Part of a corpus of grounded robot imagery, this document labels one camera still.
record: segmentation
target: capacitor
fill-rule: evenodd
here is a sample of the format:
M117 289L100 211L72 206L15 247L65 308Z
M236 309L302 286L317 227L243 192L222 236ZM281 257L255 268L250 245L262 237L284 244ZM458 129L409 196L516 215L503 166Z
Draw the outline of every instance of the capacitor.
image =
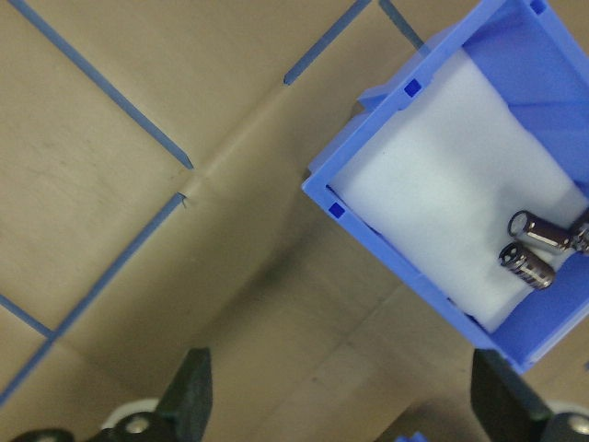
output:
M572 246L584 255L589 255L589 209L585 210L571 227Z
M548 288L556 272L521 242L512 242L499 254L499 264L537 290Z
M512 237L525 244L554 254L563 253L572 246L571 232L526 210L512 216L507 229Z

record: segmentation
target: square hole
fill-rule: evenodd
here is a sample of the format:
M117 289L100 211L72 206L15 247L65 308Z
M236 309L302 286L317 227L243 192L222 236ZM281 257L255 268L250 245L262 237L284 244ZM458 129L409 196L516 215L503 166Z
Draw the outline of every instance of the square hole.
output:
M334 215L336 218L340 218L340 216L342 216L343 214L346 213L346 209L344 209L343 207L341 207L339 204L334 203L329 208L329 212L332 215Z
M420 90L422 90L422 85L420 85L420 82L415 78L413 78L409 84L405 86L405 92L410 97L415 97L415 94L417 94Z
M544 0L534 0L530 3L530 7L536 14L540 15L546 10L546 3L544 3Z

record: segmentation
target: white foam insert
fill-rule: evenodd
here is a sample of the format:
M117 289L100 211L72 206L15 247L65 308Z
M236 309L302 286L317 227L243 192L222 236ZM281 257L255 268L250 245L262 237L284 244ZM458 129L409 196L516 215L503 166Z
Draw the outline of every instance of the white foam insert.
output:
M489 331L531 292L497 262L511 216L526 209L568 227L587 206L463 51L330 185ZM570 256L540 254L556 268Z

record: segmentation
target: brown cardboard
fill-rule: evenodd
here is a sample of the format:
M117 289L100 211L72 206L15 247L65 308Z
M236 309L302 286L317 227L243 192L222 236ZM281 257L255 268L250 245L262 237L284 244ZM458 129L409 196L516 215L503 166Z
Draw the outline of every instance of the brown cardboard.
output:
M0 181L20 196L6 211L3 198L7 231L40 232L28 254L11 239L21 253L11 259L35 269L25 278L3 277L0 268L0 284L14 286L11 299L53 326L174 192L187 196L0 411L1 437L40 425L90 436L122 402L160 395L183 353L207 345L214 367L207 441L369 441L400 415L408 422L412 404L422 415L454 404L453 422L468 428L456 434L484 440L463 403L470 345L300 191L306 165L348 121L356 97L413 54L373 1L284 86L283 74L350 3L30 1L185 149L194 171L11 6L0 6L0 48L13 60L0 71L0 91L21 103L3 108L10 113L0 127L27 128L11 129L12 143L0 152L19 165L41 163L33 148L15 157L14 146L52 139L58 158L84 148L95 163L43 162L51 176L29 193L24 171ZM423 38L474 4L395 3ZM552 3L586 45L586 5ZM75 174L71 185L50 192L67 173ZM84 186L92 192L81 198ZM67 206L72 188L76 217ZM48 211L33 210L39 199ZM23 204L29 217L6 215ZM38 226L30 221L37 218ZM58 235L41 228L50 223ZM70 262L59 273L43 260L55 243L62 248L55 261ZM6 270L9 255L0 257ZM46 295L46 273L59 274L67 290ZM0 293L9 296L4 286ZM14 330L2 348L14 362L0 366L0 380L32 351L20 337L30 330L9 319L0 316ZM589 405L586 328L587 321L526 377L541 394Z

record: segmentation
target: screw head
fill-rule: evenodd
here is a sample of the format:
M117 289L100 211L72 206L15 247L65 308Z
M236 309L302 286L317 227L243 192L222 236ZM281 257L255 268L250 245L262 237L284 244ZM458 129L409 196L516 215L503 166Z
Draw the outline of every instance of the screw head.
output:
M134 416L125 426L125 431L132 435L138 435L143 433L147 428L149 428L149 421L146 417Z
M575 433L580 435L589 435L589 419L579 414L574 414L569 418L569 426Z

